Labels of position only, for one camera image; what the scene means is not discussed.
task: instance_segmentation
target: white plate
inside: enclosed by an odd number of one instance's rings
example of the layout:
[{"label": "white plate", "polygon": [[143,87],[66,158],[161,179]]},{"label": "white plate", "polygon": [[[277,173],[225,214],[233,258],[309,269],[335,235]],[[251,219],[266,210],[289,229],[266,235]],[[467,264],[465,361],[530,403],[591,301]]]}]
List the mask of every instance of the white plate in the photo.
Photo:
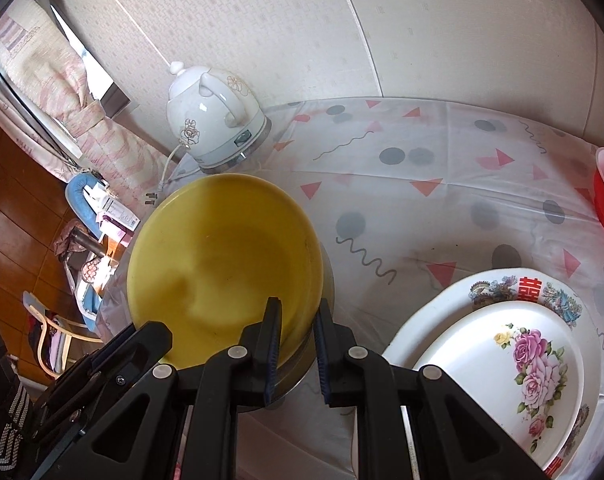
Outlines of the white plate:
[{"label": "white plate", "polygon": [[[540,283],[533,282],[535,287],[520,286],[522,278],[530,278]],[[572,328],[573,336],[582,354],[584,363],[582,403],[568,440],[546,468],[546,474],[554,479],[562,473],[584,439],[597,405],[601,380],[601,347],[595,325],[583,302],[569,286],[533,269],[496,269],[479,272],[453,283],[420,308],[399,329],[383,355],[390,364],[413,368],[435,339],[464,316],[483,306],[512,300],[536,301],[562,317]],[[357,474],[356,443],[357,431],[351,446],[355,474]]]},{"label": "white plate", "polygon": [[542,469],[575,422],[584,368],[565,322],[527,301],[481,308],[455,323],[415,365],[442,368]]}]

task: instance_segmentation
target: pink curtain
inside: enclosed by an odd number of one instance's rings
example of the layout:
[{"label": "pink curtain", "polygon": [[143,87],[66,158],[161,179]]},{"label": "pink curtain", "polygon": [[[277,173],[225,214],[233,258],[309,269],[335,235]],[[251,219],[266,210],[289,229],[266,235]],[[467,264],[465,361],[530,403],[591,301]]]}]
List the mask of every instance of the pink curtain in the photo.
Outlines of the pink curtain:
[{"label": "pink curtain", "polygon": [[0,65],[37,106],[64,124],[120,201],[143,217],[166,157],[104,115],[82,59],[34,0],[15,0],[0,20]]},{"label": "pink curtain", "polygon": [[48,173],[64,182],[71,180],[78,172],[68,164],[31,128],[0,90],[0,127],[13,139],[27,155]]}]

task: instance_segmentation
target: floral pattern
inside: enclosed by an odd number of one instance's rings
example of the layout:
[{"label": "floral pattern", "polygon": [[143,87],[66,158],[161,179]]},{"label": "floral pattern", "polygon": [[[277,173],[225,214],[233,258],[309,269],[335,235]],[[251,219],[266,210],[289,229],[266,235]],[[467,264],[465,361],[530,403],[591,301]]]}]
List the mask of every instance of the floral pattern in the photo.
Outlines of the floral pattern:
[{"label": "floral pattern", "polygon": [[565,444],[562,446],[560,450],[560,455],[568,456],[570,452],[573,451],[573,447],[575,446],[575,439],[577,438],[579,432],[581,431],[582,426],[586,422],[588,418],[588,412],[590,411],[588,404],[582,404],[579,407],[578,418],[575,420],[575,424],[573,424],[573,429],[570,430],[568,434],[568,438],[566,439]]},{"label": "floral pattern", "polygon": [[515,276],[504,276],[501,282],[477,282],[470,288],[468,297],[477,308],[501,301],[512,301],[517,298],[517,290],[513,288],[515,283]]},{"label": "floral pattern", "polygon": [[179,133],[181,140],[188,146],[193,146],[199,142],[199,130],[195,127],[195,119],[186,119],[184,128]]},{"label": "floral pattern", "polygon": [[231,90],[235,90],[239,92],[243,96],[247,96],[249,94],[248,87],[244,84],[239,77],[229,76],[226,78],[226,83]]},{"label": "floral pattern", "polygon": [[560,316],[569,327],[575,327],[582,313],[582,306],[562,289],[557,290],[546,283],[542,291],[541,303]]},{"label": "floral pattern", "polygon": [[522,401],[517,406],[517,413],[526,412],[524,416],[531,419],[528,433],[533,436],[530,447],[533,453],[544,430],[552,428],[550,407],[562,399],[562,390],[566,386],[568,365],[562,358],[564,347],[554,349],[552,341],[542,338],[539,330],[514,328],[512,323],[505,325],[504,331],[493,339],[502,349],[513,348],[518,372],[515,383],[522,387]]}]

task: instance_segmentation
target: pink rose print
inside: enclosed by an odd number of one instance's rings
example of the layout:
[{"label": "pink rose print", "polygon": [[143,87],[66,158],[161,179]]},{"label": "pink rose print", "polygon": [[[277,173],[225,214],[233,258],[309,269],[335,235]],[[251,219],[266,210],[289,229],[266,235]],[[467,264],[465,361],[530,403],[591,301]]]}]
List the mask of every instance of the pink rose print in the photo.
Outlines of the pink rose print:
[{"label": "pink rose print", "polygon": [[515,349],[513,359],[517,371],[522,372],[535,357],[539,357],[546,351],[546,339],[542,339],[539,330],[531,330],[528,333],[522,333],[515,339]]},{"label": "pink rose print", "polygon": [[512,323],[495,335],[495,343],[502,349],[513,347],[513,359],[518,374],[514,378],[522,391],[522,402],[517,413],[529,418],[528,434],[532,437],[529,453],[534,453],[546,429],[552,429],[550,408],[562,399],[566,387],[568,365],[564,363],[564,347],[553,348],[552,341],[542,338],[539,330],[514,328]]},{"label": "pink rose print", "polygon": [[528,433],[533,436],[539,436],[544,431],[544,419],[538,416],[528,428]]},{"label": "pink rose print", "polygon": [[522,384],[522,401],[530,408],[539,408],[552,399],[560,383],[560,362],[555,355],[543,354],[533,359],[526,369]]}]

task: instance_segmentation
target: patterned tablecloth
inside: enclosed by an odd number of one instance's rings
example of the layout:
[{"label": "patterned tablecloth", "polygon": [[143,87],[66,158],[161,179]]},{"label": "patterned tablecloth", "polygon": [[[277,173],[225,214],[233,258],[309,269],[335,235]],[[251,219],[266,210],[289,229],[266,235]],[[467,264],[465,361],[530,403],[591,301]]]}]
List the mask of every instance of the patterned tablecloth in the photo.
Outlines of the patterned tablecloth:
[{"label": "patterned tablecloth", "polygon": [[[532,267],[586,305],[602,345],[594,418],[564,479],[604,454],[604,230],[592,204],[595,146],[544,124],[467,105],[351,98],[266,110],[273,129],[237,170],[303,206],[335,275],[336,322],[383,352],[399,327],[457,280]],[[201,173],[185,156],[169,192]],[[98,324],[128,322],[127,257]],[[326,407],[317,370],[283,401],[240,417],[248,479],[351,478],[352,410]]]}]

